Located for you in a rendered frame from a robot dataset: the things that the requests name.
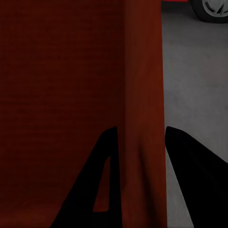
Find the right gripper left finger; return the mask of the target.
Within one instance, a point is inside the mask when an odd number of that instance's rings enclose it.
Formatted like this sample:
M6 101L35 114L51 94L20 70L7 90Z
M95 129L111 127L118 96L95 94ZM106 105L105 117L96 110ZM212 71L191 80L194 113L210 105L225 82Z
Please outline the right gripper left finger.
M110 156L109 210L92 212ZM50 228L123 228L117 126L104 131Z

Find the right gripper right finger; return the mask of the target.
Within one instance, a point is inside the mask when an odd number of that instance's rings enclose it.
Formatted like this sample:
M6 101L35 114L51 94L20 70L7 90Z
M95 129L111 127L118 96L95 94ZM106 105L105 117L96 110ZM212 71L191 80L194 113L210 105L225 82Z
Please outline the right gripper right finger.
M228 228L228 163L170 126L165 130L165 147L194 228Z

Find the storage box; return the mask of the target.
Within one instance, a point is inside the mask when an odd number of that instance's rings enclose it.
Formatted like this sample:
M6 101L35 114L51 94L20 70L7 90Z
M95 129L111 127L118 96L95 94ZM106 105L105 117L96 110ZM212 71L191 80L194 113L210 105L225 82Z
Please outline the storage box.
M123 228L167 228L161 1L0 0L0 228L50 228L114 126Z

